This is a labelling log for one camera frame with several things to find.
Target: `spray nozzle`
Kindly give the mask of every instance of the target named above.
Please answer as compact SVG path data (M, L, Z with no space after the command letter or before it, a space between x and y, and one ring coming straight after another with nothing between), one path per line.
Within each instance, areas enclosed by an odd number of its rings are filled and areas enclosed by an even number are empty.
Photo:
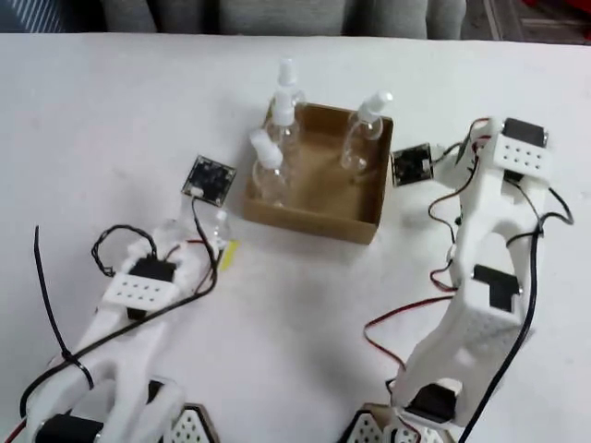
M284 88L292 87L297 83L296 67L294 60L291 58L282 58L281 62L279 62L278 82Z
M271 141L267 131L255 129L250 133L250 143L257 152L260 164L265 169L279 169L283 162L283 154L279 147Z
M373 123L380 118L386 105L394 100L393 95L387 90L380 90L363 102L359 108L359 117L368 123Z
M285 90L275 92L272 121L277 126L290 126L296 119L296 108L289 93Z

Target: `cardboard box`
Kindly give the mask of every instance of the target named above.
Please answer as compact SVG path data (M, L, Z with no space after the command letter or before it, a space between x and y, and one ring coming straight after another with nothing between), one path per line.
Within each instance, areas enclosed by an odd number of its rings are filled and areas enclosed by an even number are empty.
M353 174L340 164L351 111L317 104L301 117L301 157L291 184L289 206L280 208L257 199L248 180L244 217L259 222L368 245L380 225L386 188L393 121L383 117L379 140L368 142L368 168Z

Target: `table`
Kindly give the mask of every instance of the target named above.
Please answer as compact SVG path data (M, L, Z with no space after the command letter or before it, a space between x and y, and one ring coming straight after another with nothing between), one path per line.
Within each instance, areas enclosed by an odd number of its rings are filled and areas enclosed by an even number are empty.
M227 206L242 244L215 293L187 307L158 373L206 404L223 442L334 441L364 401L387 399L383 380L396 366L361 330L437 294L428 271L443 263L449 238L426 208L445 189L390 189L369 246L242 220L247 132L261 122L287 54L312 102L355 108L390 89L394 150L452 143L482 115L549 130L553 184L576 224L548 224L536 332L473 440L578 441L591 420L588 48L124 34L0 36L0 434L58 352L36 280L34 225L55 315L73 345L107 283L92 242L117 222L152 229L174 217L198 153L238 166ZM211 222L212 208L199 210ZM456 211L451 204L441 214ZM123 257L117 243L105 246L105 260ZM495 245L486 249L493 260ZM407 356L443 309L406 314L374 335Z

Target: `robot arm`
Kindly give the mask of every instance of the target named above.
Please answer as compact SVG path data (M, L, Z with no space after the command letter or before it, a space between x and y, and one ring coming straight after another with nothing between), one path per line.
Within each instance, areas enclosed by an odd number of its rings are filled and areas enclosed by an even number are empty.
M537 228L552 152L543 128L508 119L476 153L475 143L493 134L494 126L488 121L471 128L464 155L449 155L435 166L435 178L447 186L471 183L460 195L463 216L451 257L458 290L441 323L399 370L392 390L395 411L427 428L466 426L525 321L531 240L508 246L514 275L480 265L479 251L491 233L509 241Z
M151 248L145 240L131 245L77 351L192 295L211 264L202 245L187 242L195 236L194 230L181 222L169 221L152 235L158 246L157 258L150 257ZM170 441L184 395L175 383L157 378L153 367L177 315L170 312L158 317L79 358L97 387L110 381L110 404L100 416L75 414L89 393L87 380L77 367L71 365L49 378L29 402L27 441L155 442L161 437Z

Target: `gray chair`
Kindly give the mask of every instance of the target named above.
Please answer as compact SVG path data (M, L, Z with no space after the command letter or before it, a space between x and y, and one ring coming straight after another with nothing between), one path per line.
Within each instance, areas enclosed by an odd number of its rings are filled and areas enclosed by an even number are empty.
M0 30L459 39L465 1L0 0Z
M465 14L465 0L102 1L109 30L142 32L459 39Z

